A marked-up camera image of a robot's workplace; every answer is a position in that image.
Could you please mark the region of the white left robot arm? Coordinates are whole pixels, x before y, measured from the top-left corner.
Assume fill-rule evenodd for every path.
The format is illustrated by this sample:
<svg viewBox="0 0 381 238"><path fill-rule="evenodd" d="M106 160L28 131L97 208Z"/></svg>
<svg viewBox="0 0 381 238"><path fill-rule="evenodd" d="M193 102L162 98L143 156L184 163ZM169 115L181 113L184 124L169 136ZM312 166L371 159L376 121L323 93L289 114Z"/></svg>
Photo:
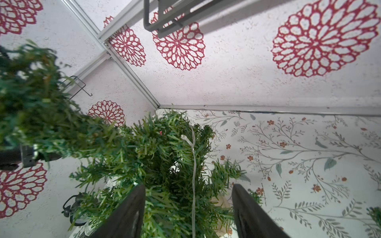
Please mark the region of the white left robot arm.
<svg viewBox="0 0 381 238"><path fill-rule="evenodd" d="M74 201L83 191L70 178L86 159L71 157L40 162L30 168L1 172L2 238L68 238L69 218L62 214L63 205Z"/></svg>

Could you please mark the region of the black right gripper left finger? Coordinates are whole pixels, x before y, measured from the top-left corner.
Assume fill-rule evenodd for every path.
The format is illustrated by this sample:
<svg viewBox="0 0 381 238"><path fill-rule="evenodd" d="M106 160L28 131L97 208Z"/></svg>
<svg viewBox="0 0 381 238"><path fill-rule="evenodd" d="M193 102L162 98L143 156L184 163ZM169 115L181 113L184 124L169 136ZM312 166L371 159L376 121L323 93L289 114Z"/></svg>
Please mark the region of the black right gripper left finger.
<svg viewBox="0 0 381 238"><path fill-rule="evenodd" d="M139 238L145 209L145 186L134 187L112 215L92 233L92 238Z"/></svg>

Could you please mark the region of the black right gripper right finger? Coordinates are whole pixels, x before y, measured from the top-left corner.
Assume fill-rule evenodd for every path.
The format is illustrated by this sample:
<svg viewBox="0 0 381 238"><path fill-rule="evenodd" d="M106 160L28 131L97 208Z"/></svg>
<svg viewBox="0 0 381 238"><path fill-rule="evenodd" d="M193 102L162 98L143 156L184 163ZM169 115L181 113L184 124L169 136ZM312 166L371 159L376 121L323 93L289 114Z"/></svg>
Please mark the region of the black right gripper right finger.
<svg viewBox="0 0 381 238"><path fill-rule="evenodd" d="M239 238L289 238L240 184L232 189Z"/></svg>

